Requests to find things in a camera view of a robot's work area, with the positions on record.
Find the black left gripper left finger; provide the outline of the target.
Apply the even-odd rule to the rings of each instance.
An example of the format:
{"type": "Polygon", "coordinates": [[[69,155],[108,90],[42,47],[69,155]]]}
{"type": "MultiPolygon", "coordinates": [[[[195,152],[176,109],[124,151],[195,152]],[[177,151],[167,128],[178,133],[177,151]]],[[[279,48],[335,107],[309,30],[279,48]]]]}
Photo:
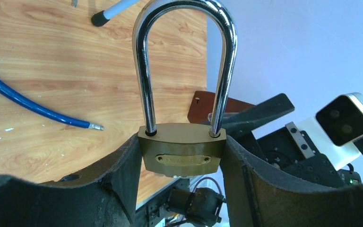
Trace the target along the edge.
{"type": "Polygon", "coordinates": [[[136,135],[59,181],[0,175],[0,227],[131,227],[142,156],[136,135]]]}

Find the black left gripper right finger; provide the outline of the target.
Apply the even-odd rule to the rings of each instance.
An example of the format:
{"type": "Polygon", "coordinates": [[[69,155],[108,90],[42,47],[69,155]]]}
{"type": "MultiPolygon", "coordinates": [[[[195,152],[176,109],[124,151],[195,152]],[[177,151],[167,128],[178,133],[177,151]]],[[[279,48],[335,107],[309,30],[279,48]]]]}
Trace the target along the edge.
{"type": "Polygon", "coordinates": [[[331,188],[305,181],[230,136],[220,167],[232,227],[363,227],[363,184],[331,188]]]}

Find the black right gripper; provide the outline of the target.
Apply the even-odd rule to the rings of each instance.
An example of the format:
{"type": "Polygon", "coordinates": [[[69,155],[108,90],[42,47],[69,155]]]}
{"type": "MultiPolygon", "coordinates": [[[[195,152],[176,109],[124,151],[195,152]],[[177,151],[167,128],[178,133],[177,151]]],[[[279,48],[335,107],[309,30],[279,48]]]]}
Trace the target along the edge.
{"type": "Polygon", "coordinates": [[[250,153],[281,171],[327,187],[345,186],[329,158],[293,122],[260,139],[251,133],[294,110],[288,96],[280,93],[223,120],[222,128],[250,153]]]}

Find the brass padlock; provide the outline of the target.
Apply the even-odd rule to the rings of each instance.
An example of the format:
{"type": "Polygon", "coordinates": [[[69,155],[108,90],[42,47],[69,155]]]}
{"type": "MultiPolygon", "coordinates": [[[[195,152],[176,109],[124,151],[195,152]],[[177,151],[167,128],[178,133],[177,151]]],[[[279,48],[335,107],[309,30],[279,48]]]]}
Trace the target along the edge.
{"type": "Polygon", "coordinates": [[[145,120],[138,131],[138,139],[146,170],[168,177],[216,172],[226,143],[222,122],[238,45],[234,21],[226,7],[217,0],[152,0],[138,15],[132,43],[145,120]],[[161,16],[177,9],[194,9],[205,13],[217,24],[223,37],[222,60],[209,125],[156,123],[148,35],[161,16]]]}

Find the blue cable lock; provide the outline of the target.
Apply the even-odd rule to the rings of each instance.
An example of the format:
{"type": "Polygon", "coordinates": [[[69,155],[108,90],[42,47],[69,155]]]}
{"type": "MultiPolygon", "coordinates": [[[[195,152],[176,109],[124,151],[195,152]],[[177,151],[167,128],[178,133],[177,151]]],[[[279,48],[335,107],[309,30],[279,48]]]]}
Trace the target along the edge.
{"type": "Polygon", "coordinates": [[[47,107],[44,107],[20,94],[19,92],[8,86],[6,83],[4,83],[2,80],[0,80],[0,94],[11,100],[12,102],[24,107],[25,109],[53,121],[83,129],[93,129],[99,131],[104,130],[104,126],[102,125],[67,116],[51,110],[47,107]]]}

